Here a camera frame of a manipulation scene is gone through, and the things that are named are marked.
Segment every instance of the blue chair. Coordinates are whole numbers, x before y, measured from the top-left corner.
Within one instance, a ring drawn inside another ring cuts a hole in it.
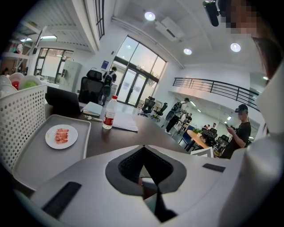
[[[191,137],[189,136],[189,134],[187,133],[187,130],[194,130],[195,128],[192,126],[188,126],[186,131],[183,133],[181,141],[183,140],[186,143],[185,149],[192,144],[192,142],[194,143],[194,141],[191,140]]]

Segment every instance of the gray tray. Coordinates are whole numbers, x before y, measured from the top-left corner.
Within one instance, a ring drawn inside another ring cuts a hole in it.
[[[47,145],[46,132],[55,125],[71,125],[78,132],[77,141],[70,147],[56,150]],[[59,115],[51,115],[33,133],[13,167],[13,176],[23,185],[37,190],[77,161],[86,158],[91,123]]]

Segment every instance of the laptop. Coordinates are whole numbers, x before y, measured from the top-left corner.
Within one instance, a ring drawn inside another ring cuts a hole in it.
[[[72,113],[81,113],[86,105],[85,103],[79,103],[76,93],[50,86],[47,86],[45,99],[55,109]]]

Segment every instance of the doorway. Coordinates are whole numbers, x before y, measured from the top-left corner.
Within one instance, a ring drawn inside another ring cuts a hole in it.
[[[148,78],[128,68],[117,91],[118,102],[137,107]]]

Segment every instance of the person's hand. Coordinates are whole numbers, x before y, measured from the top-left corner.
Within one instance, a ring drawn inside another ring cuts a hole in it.
[[[232,128],[227,128],[227,127],[226,127],[226,129],[227,129],[227,131],[228,131],[230,134],[232,134],[232,135],[235,133],[235,130],[232,129]]]

